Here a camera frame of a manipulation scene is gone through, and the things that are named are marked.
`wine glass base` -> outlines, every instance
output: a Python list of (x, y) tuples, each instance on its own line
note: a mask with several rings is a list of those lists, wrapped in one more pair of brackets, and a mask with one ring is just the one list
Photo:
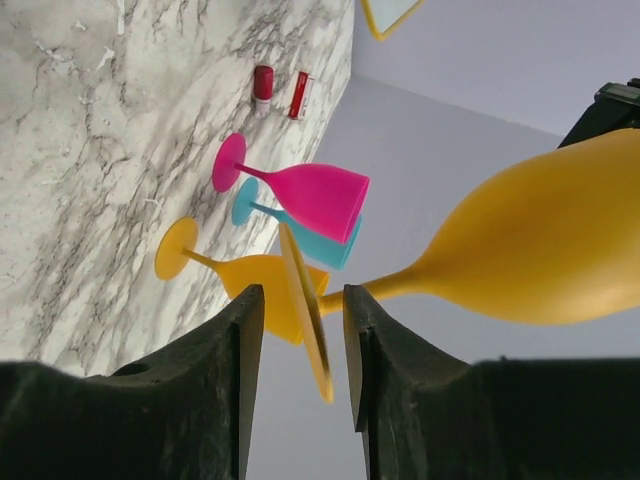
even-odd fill
[(289, 291), (293, 299), (297, 321), (302, 328), (304, 345), (309, 355), (318, 390), (326, 403), (333, 403), (334, 390), (329, 367), (327, 343), (318, 307), (318, 296), (313, 288), (307, 266), (298, 249), (291, 229), (279, 225), (280, 248), (287, 270)]
[(231, 223), (236, 227), (244, 225), (249, 220), (249, 215), (253, 211), (251, 202), (255, 202), (258, 198), (258, 180), (251, 177), (248, 178), (238, 190), (236, 199), (231, 209)]
[(171, 280), (177, 277), (189, 262), (183, 252), (193, 251), (198, 241), (198, 224), (191, 217), (183, 217), (166, 231), (154, 261), (156, 276), (160, 280)]
[(232, 133), (222, 142), (211, 172), (211, 183), (216, 192), (223, 193), (233, 187), (240, 176), (236, 164), (244, 164), (246, 153), (247, 142), (240, 133)]

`wine glass stem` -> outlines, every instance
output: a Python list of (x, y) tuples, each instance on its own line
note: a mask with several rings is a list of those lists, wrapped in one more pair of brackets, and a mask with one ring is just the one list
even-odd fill
[(215, 271), (217, 271), (218, 267), (220, 266), (220, 262), (211, 260), (209, 257), (202, 256), (199, 253), (189, 250), (188, 248), (183, 248), (182, 254), (186, 257), (189, 257), (191, 260), (195, 260), (196, 262)]
[[(415, 274), (411, 267), (400, 270), (399, 272), (376, 278), (370, 282), (363, 283), (362, 286), (378, 301), (387, 298), (397, 297), (399, 295), (407, 295), (409, 293), (417, 293), (418, 283), (415, 281)], [(330, 313), (342, 311), (342, 302), (344, 300), (344, 290), (325, 295), (318, 299), (318, 306), (322, 316)]]
[(259, 203), (255, 203), (255, 202), (249, 202), (249, 205), (251, 205), (253, 208), (258, 210), (259, 212), (266, 213), (267, 215), (271, 215), (273, 218), (276, 218), (276, 219), (278, 218), (278, 211), (273, 208), (265, 207), (264, 205), (260, 205)]
[(236, 163), (235, 168), (237, 168), (241, 172), (248, 173), (249, 175), (259, 178), (260, 180), (263, 180), (265, 182), (267, 181), (267, 176), (269, 175), (267, 172), (262, 172), (260, 170), (256, 170), (255, 168), (247, 167), (243, 163)]

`yellow frame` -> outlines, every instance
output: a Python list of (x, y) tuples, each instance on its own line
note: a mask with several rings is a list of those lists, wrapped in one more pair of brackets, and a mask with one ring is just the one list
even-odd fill
[(395, 21), (393, 25), (391, 25), (386, 31), (380, 32), (376, 27), (376, 23), (373, 19), (373, 12), (371, 11), (371, 5), (369, 5), (368, 0), (361, 0), (362, 8), (364, 10), (364, 16), (367, 19), (367, 24), (369, 25), (369, 30), (371, 31), (371, 35), (374, 36), (376, 40), (382, 42), (389, 38), (396, 28), (400, 26), (402, 22), (404, 22), (407, 18), (415, 13), (415, 11), (424, 3), (424, 0), (417, 0), (416, 4), (411, 7), (407, 12), (401, 16), (398, 20)]

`pink glass base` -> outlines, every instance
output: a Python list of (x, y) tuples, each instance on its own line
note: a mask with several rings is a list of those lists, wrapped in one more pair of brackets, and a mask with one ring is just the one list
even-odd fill
[(236, 164), (244, 164), (246, 153), (247, 142), (240, 133), (232, 133), (222, 142), (211, 172), (211, 183), (216, 192), (226, 192), (233, 187), (240, 176)]

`marble countertop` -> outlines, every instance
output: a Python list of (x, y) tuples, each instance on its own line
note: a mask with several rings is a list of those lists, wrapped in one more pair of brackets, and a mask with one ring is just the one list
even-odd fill
[[(275, 221), (230, 221), (222, 140), (267, 171), (313, 159), (351, 73), (353, 0), (6, 0), (0, 3), (0, 359), (109, 374), (213, 316), (216, 275), (155, 277), (179, 217), (218, 260), (267, 251)], [(266, 118), (253, 68), (276, 70)], [(297, 71), (317, 82), (286, 117)], [(263, 189), (261, 201), (274, 205)]]

